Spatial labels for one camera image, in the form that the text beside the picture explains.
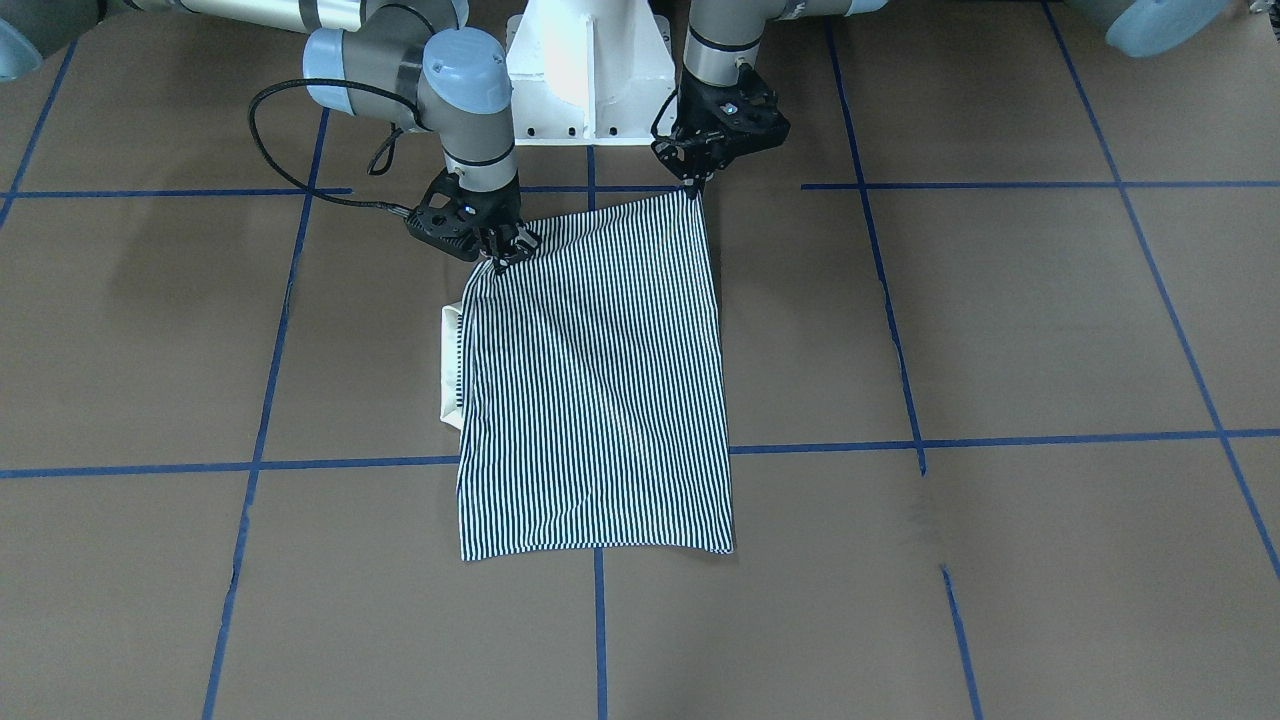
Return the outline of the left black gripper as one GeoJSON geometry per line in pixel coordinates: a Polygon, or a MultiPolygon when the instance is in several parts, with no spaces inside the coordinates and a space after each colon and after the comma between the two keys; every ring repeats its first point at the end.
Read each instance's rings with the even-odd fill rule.
{"type": "Polygon", "coordinates": [[[781,146],[791,123],[778,95],[750,64],[737,68],[728,86],[709,85],[684,73],[652,123],[652,151],[690,200],[701,197],[705,173],[736,159],[781,146]]]}

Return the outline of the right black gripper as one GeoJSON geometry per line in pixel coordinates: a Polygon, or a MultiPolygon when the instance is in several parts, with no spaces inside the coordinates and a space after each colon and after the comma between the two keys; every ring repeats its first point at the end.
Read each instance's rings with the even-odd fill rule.
{"type": "Polygon", "coordinates": [[[460,174],[440,170],[404,225],[413,238],[452,258],[466,263],[490,259],[498,275],[529,260],[541,246],[541,236],[522,220],[517,177],[480,192],[463,188],[460,174]]]}

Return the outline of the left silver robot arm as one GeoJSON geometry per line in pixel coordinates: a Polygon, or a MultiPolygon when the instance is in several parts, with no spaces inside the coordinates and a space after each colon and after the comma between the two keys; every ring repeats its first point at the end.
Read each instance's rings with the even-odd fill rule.
{"type": "Polygon", "coordinates": [[[1071,59],[1129,69],[1221,1],[695,1],[653,152],[698,192],[791,140],[817,186],[1094,186],[1117,167],[1071,59]]]}

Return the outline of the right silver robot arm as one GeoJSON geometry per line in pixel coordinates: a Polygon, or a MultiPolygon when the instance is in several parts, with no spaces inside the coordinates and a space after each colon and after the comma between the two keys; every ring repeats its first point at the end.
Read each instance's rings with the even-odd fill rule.
{"type": "Polygon", "coordinates": [[[383,176],[396,145],[434,133],[444,167],[413,208],[372,201],[417,241],[498,272],[531,258],[540,237],[524,220],[516,158],[513,88],[506,51],[471,27],[466,1],[5,1],[3,79],[37,70],[54,53],[127,13],[182,12],[306,36],[297,79],[250,102],[247,122],[264,161],[288,184],[324,202],[340,197],[292,176],[268,151],[257,114],[265,101],[305,88],[321,108],[388,124],[370,176],[383,176]]]}

